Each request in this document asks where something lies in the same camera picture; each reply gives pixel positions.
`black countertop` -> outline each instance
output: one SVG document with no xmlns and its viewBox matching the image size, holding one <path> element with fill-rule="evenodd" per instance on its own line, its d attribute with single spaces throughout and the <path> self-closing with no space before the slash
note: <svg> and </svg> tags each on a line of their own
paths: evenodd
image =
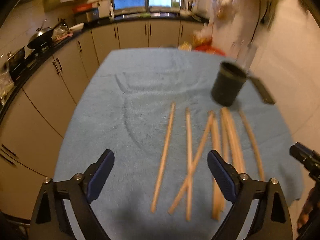
<svg viewBox="0 0 320 240">
<path fill-rule="evenodd" d="M 64 39 L 63 41 L 54 44 L 51 48 L 47 49 L 43 54 L 36 57 L 36 59 L 23 70 L 18 80 L 16 80 L 13 89 L 9 92 L 9 97 L 7 98 L 6 103 L 4 106 L 0 104 L 0 123 L 2 122 L 5 113 L 9 109 L 10 104 L 13 102 L 16 95 L 19 93 L 20 89 L 23 87 L 23 85 L 28 81 L 28 79 L 36 72 L 36 70 L 47 60 L 49 59 L 52 54 L 57 52 L 59 49 L 61 49 L 64 45 L 66 45 L 68 42 L 72 41 L 76 37 L 80 36 L 82 33 L 89 31 L 93 28 L 97 28 L 104 25 L 114 24 L 114 23 L 120 23 L 120 22 L 130 22 L 130 21 L 137 21 L 137 20 L 150 20 L 150 19 L 168 19 L 168 20 L 177 20 L 177 21 L 188 21 L 188 22 L 195 22 L 199 23 L 199 21 L 195 20 L 193 17 L 187 16 L 180 16 L 176 13 L 155 13 L 152 14 L 151 17 L 124 17 L 124 16 L 116 16 L 114 20 L 110 20 L 109 17 L 101 18 L 99 20 L 90 22 L 88 24 L 85 24 L 82 31 L 74 33 L 72 37 L 68 37 Z M 201 18 L 201 23 L 208 23 L 209 20 L 205 18 Z"/>
</svg>

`blue gripper pad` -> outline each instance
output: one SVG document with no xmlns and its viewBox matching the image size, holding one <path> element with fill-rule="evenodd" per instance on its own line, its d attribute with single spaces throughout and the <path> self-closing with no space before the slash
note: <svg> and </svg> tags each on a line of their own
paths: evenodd
<svg viewBox="0 0 320 240">
<path fill-rule="evenodd" d="M 208 166 L 226 200 L 234 203 L 239 192 L 238 173 L 216 150 L 208 153 Z"/>
<path fill-rule="evenodd" d="M 89 173 L 88 175 L 91 179 L 88 182 L 86 196 L 89 203 L 96 200 L 112 170 L 112 167 L 115 163 L 115 155 L 111 150 L 105 150 L 102 156 L 94 164 L 94 173 Z"/>
</svg>

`chopstick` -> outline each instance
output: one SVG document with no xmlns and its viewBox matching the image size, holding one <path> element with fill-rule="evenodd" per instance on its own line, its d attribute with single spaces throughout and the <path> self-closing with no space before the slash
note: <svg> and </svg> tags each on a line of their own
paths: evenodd
<svg viewBox="0 0 320 240">
<path fill-rule="evenodd" d="M 189 108 L 186 108 L 186 130 L 187 130 L 187 163 L 188 163 L 188 174 L 191 173 L 192 169 L 192 130 L 191 130 L 191 117 Z M 191 206 L 192 206 L 192 176 L 189 180 L 188 192 L 187 192 L 187 211 L 186 211 L 186 220 L 190 221 L 191 219 Z"/>
<path fill-rule="evenodd" d="M 220 136 L 219 136 L 219 127 L 216 115 L 213 115 L 211 123 L 211 141 L 212 149 L 216 150 L 219 154 L 221 152 L 220 147 Z M 221 211 L 221 201 L 222 201 L 222 192 L 217 184 L 217 181 L 212 178 L 213 193 L 212 193 L 212 218 L 215 220 L 220 220 L 220 211 Z"/>
<path fill-rule="evenodd" d="M 170 112 L 170 117 L 169 117 L 169 122 L 168 122 L 168 127 L 167 127 L 167 133 L 165 135 L 164 139 L 164 147 L 162 151 L 162 157 L 161 157 L 161 162 L 159 166 L 159 173 L 156 181 L 156 186 L 155 186 L 155 192 L 153 195 L 153 200 L 151 204 L 151 212 L 154 213 L 156 211 L 156 205 L 159 197 L 159 192 L 160 192 L 160 187 L 162 183 L 162 177 L 164 174 L 164 168 L 165 168 L 165 163 L 168 155 L 168 148 L 169 148 L 169 142 L 170 142 L 170 135 L 172 131 L 172 125 L 173 125 L 173 118 L 174 118 L 174 111 L 175 111 L 176 103 L 172 102 L 171 104 L 171 112 Z"/>
<path fill-rule="evenodd" d="M 220 122 L 221 122 L 223 159 L 226 163 L 229 163 L 228 133 L 226 130 L 225 122 L 222 119 L 222 112 L 220 113 Z M 221 211 L 223 211 L 225 209 L 225 207 L 226 207 L 226 200 L 223 197 L 221 200 Z"/>
<path fill-rule="evenodd" d="M 239 115 L 241 117 L 241 120 L 242 120 L 242 122 L 244 124 L 244 127 L 245 127 L 245 129 L 247 131 L 247 134 L 249 136 L 254 156 L 256 157 L 260 179 L 262 181 L 265 181 L 266 178 L 264 176 L 264 171 L 263 171 L 260 151 L 259 151 L 259 148 L 258 148 L 258 144 L 257 144 L 256 138 L 255 138 L 254 133 L 253 133 L 251 127 L 250 127 L 250 124 L 249 124 L 249 122 L 247 120 L 247 117 L 245 116 L 244 112 L 241 109 L 239 109 Z"/>
<path fill-rule="evenodd" d="M 213 116 L 213 112 L 210 111 L 210 114 L 209 114 L 209 117 L 208 117 L 208 120 L 207 120 L 207 124 L 206 124 L 205 129 L 204 129 L 204 133 L 202 135 L 199 147 L 198 147 L 197 152 L 196 152 L 196 157 L 195 157 L 195 159 L 194 159 L 194 161 L 192 163 L 191 171 L 188 173 L 188 175 L 184 179 L 183 184 L 182 184 L 182 186 L 181 186 L 176 198 L 174 199 L 171 207 L 169 208 L 169 210 L 168 210 L 169 214 L 172 214 L 174 212 L 175 208 L 179 204 L 180 200 L 183 197 L 183 194 L 184 194 L 185 190 L 187 189 L 187 187 L 189 185 L 190 178 L 192 178 L 193 174 L 196 171 L 198 162 L 200 160 L 201 154 L 202 154 L 202 152 L 204 150 L 205 143 L 207 141 L 208 133 L 209 133 L 210 126 L 211 126 L 211 123 L 212 123 L 212 116 Z"/>
<path fill-rule="evenodd" d="M 233 121 L 230 111 L 226 107 L 223 107 L 221 109 L 221 112 L 228 133 L 233 166 L 238 173 L 243 173 L 245 172 L 243 153 L 236 132 L 235 123 Z"/>
</svg>

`wok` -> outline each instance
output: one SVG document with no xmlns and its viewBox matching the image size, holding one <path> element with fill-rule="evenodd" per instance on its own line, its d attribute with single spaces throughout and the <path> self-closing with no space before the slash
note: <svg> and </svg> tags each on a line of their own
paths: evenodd
<svg viewBox="0 0 320 240">
<path fill-rule="evenodd" d="M 25 56 L 25 50 L 24 47 L 16 51 L 14 54 L 8 53 L 8 67 L 15 68 L 17 65 L 19 65 L 23 60 Z"/>
<path fill-rule="evenodd" d="M 41 27 L 38 28 L 37 32 L 29 39 L 29 44 L 27 45 L 29 49 L 37 49 L 45 43 L 52 42 L 51 36 L 53 29 L 50 27 L 42 28 L 45 21 L 46 20 L 43 21 Z"/>
</svg>

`table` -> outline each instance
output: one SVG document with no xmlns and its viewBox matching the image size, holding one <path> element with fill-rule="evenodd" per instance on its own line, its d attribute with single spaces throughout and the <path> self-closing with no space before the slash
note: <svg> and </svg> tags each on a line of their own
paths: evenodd
<svg viewBox="0 0 320 240">
<path fill-rule="evenodd" d="M 191 111 L 193 153 L 207 121 L 221 106 L 210 89 L 223 57 L 177 49 L 113 51 L 90 81 L 65 134 L 54 181 L 70 179 L 97 161 L 105 149 L 115 153 L 115 165 L 91 207 L 111 239 L 211 239 L 222 220 L 210 218 L 212 175 L 206 147 L 194 175 L 191 222 L 185 220 L 186 201 L 173 215 L 167 210 L 187 173 L 185 108 Z M 155 214 L 150 212 L 170 104 L 176 101 L 167 165 Z M 276 105 L 263 104 L 250 82 L 230 107 L 241 140 L 247 173 L 259 179 L 250 141 L 236 109 L 241 106 L 255 133 L 265 176 L 276 177 L 288 205 L 303 189 L 299 164 L 289 156 L 293 144 Z M 254 216 L 252 205 L 241 239 Z M 77 239 L 83 239 L 70 203 L 66 203 Z"/>
</svg>

